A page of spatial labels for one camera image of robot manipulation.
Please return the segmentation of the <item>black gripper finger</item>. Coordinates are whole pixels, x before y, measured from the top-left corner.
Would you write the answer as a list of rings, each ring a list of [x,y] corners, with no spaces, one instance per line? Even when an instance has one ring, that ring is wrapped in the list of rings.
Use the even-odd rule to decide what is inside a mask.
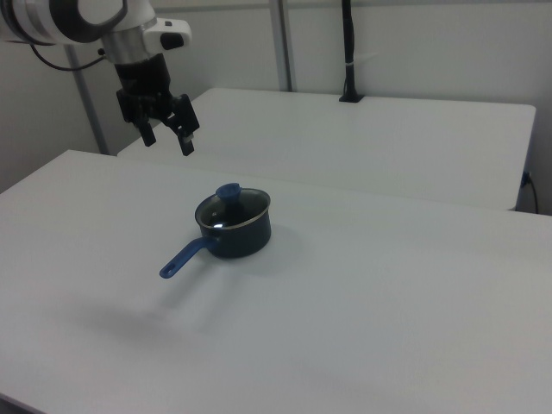
[[[166,126],[177,136],[182,154],[189,156],[194,152],[192,142],[194,133],[200,128],[191,100],[186,94],[172,97],[170,109],[171,113],[166,119]]]
[[[135,126],[141,134],[141,138],[146,147],[151,147],[155,142],[155,134],[153,132],[152,126],[148,118],[138,119],[135,123]]]

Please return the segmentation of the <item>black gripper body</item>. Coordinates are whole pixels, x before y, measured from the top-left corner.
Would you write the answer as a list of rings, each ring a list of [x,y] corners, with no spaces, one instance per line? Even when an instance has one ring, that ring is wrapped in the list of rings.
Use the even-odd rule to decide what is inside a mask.
[[[122,85],[116,95],[125,122],[182,119],[182,101],[170,92],[171,78],[161,53],[134,64],[115,65],[115,69]]]

